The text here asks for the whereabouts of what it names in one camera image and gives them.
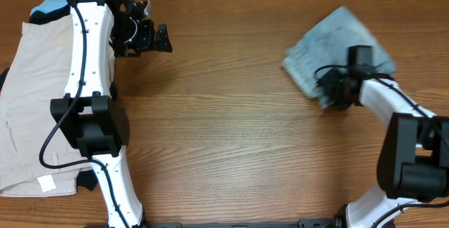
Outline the light blue denim shorts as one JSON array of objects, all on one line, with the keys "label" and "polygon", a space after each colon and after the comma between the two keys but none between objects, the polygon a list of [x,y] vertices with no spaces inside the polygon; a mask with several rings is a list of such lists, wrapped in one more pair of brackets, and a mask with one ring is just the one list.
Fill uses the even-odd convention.
[{"label": "light blue denim shorts", "polygon": [[314,72],[324,65],[347,64],[348,47],[357,45],[373,47],[377,71],[386,74],[396,71],[396,63],[381,43],[346,6],[337,8],[289,48],[282,65],[297,87],[325,109],[331,101],[318,87]]}]

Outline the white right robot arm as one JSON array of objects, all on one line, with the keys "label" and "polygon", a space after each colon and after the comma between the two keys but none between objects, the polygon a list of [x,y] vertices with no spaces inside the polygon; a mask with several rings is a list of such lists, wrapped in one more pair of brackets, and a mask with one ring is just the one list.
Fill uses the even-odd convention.
[{"label": "white right robot arm", "polygon": [[448,117],[406,95],[374,63],[370,46],[351,46],[344,65],[323,65],[314,78],[332,106],[370,109],[387,132],[377,161],[377,182],[320,227],[394,227],[409,208],[448,206]]}]

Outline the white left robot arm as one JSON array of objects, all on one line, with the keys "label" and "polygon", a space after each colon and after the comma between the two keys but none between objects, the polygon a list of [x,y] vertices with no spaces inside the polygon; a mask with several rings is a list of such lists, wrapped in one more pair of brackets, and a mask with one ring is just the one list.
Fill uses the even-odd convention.
[{"label": "white left robot arm", "polygon": [[67,0],[73,21],[72,63],[62,98],[51,100],[56,125],[39,152],[61,130],[81,159],[59,165],[90,164],[104,197],[107,227],[148,227],[145,210],[135,193],[126,150],[130,126],[114,97],[117,58],[138,57],[147,51],[170,53],[173,47],[165,24],[151,20],[150,1]]}]

